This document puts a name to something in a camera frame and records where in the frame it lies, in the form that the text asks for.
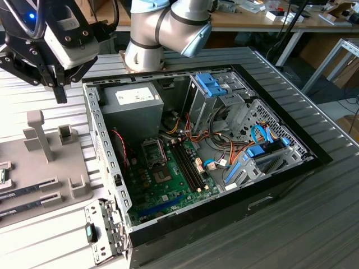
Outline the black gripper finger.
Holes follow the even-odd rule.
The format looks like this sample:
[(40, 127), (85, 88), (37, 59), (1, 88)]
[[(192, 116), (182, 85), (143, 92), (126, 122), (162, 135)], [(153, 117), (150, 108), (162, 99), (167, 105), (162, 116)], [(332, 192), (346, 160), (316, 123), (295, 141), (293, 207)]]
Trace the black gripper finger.
[(60, 90), (61, 104), (67, 103), (65, 86), (69, 85), (71, 82), (79, 82), (97, 60), (98, 57), (95, 56), (93, 59), (85, 62), (84, 64), (60, 72), (60, 87), (62, 88)]
[(1, 68), (33, 86), (41, 84), (49, 87), (60, 104), (61, 87), (57, 84), (54, 73), (45, 64), (40, 52), (30, 51), (30, 55), (34, 57), (34, 66), (18, 59), (14, 52), (1, 52)]

